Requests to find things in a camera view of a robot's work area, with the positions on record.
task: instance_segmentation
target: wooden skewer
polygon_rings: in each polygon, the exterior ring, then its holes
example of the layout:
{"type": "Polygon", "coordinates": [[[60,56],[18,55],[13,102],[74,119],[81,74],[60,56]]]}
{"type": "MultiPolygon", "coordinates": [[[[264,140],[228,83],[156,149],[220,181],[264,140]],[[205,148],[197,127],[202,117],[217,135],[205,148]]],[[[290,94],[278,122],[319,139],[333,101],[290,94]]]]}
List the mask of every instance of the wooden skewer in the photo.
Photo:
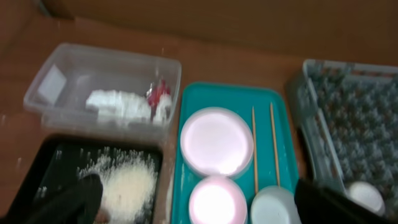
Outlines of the wooden skewer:
{"type": "Polygon", "coordinates": [[[278,187],[280,187],[278,147],[277,147],[277,143],[276,143],[274,108],[272,106],[272,103],[270,105],[270,111],[271,111],[272,139],[273,139],[273,142],[274,142],[276,179],[277,179],[277,182],[278,182],[278,187]]]}
{"type": "Polygon", "coordinates": [[[257,141],[256,141],[256,117],[254,115],[254,107],[251,109],[251,121],[253,125],[253,142],[254,142],[254,192],[259,192],[259,176],[257,171],[257,141]]]}

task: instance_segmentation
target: clear plastic container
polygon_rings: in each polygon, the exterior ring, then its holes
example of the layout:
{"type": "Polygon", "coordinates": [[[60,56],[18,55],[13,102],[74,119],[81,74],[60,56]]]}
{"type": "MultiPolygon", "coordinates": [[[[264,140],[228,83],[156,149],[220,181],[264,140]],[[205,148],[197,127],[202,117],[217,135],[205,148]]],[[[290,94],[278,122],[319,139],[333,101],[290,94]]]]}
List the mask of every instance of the clear plastic container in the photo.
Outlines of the clear plastic container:
{"type": "Polygon", "coordinates": [[[180,89],[181,64],[177,60],[60,44],[42,65],[24,97],[29,111],[42,113],[42,124],[86,133],[161,142],[167,138],[180,89]],[[163,125],[145,121],[99,123],[98,112],[86,109],[94,90],[117,90],[145,96],[151,83],[165,80],[172,107],[163,125]]]}

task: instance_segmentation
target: white crumbled material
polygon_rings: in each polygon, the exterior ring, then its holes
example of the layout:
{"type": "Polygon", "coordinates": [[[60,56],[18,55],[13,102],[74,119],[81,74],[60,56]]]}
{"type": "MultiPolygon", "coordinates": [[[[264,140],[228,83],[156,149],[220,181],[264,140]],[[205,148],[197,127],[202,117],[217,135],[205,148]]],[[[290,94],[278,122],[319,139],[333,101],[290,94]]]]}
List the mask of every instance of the white crumbled material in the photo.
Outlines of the white crumbled material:
{"type": "Polygon", "coordinates": [[[86,100],[86,107],[98,110],[98,121],[115,121],[127,126],[131,120],[150,121],[147,99],[135,93],[95,90],[86,100]]]}
{"type": "Polygon", "coordinates": [[[134,223],[142,218],[144,210],[152,207],[157,173],[153,162],[142,160],[142,153],[118,150],[116,154],[116,159],[103,154],[95,164],[81,170],[79,176],[90,173],[100,176],[101,207],[109,213],[109,224],[134,223]]]}
{"type": "Polygon", "coordinates": [[[169,94],[160,96],[159,104],[156,107],[154,123],[164,124],[167,121],[167,110],[172,107],[172,97],[169,94]]]}

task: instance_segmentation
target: wooden table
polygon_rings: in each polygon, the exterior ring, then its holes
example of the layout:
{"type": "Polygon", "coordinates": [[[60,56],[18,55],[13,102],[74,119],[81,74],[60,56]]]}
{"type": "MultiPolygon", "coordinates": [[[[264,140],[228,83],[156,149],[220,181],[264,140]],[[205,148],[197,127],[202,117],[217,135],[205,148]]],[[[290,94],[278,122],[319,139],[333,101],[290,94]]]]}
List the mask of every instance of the wooden table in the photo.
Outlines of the wooden table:
{"type": "MultiPolygon", "coordinates": [[[[41,127],[40,116],[23,109],[23,97],[46,58],[62,42],[175,58],[182,64],[181,90],[195,81],[222,82],[271,88],[284,99],[284,84],[303,63],[303,58],[122,29],[86,19],[64,21],[33,16],[0,57],[1,215],[7,212],[44,138],[57,132],[41,127]]],[[[178,117],[179,110],[170,139],[163,146],[154,223],[170,220],[178,117]]],[[[304,176],[306,168],[293,129],[292,137],[300,176],[304,176]]]]}

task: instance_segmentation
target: teal tray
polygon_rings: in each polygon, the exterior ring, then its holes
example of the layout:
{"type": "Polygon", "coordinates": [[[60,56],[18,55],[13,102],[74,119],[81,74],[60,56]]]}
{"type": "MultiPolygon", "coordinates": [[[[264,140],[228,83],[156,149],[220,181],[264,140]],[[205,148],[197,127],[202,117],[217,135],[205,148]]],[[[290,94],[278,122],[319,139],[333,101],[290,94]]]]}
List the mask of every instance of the teal tray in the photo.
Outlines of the teal tray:
{"type": "MultiPolygon", "coordinates": [[[[280,184],[294,193],[299,179],[286,108],[282,97],[276,92],[263,88],[194,83],[186,87],[182,95],[178,148],[175,161],[172,223],[190,223],[188,202],[196,184],[203,177],[196,175],[183,160],[180,148],[180,135],[186,120],[196,111],[215,106],[234,111],[252,129],[251,109],[256,113],[257,161],[259,189],[276,185],[274,148],[272,143],[271,115],[269,105],[274,105],[275,131],[277,136],[280,184]]],[[[242,189],[250,205],[254,198],[254,164],[234,180],[242,189]]]]}

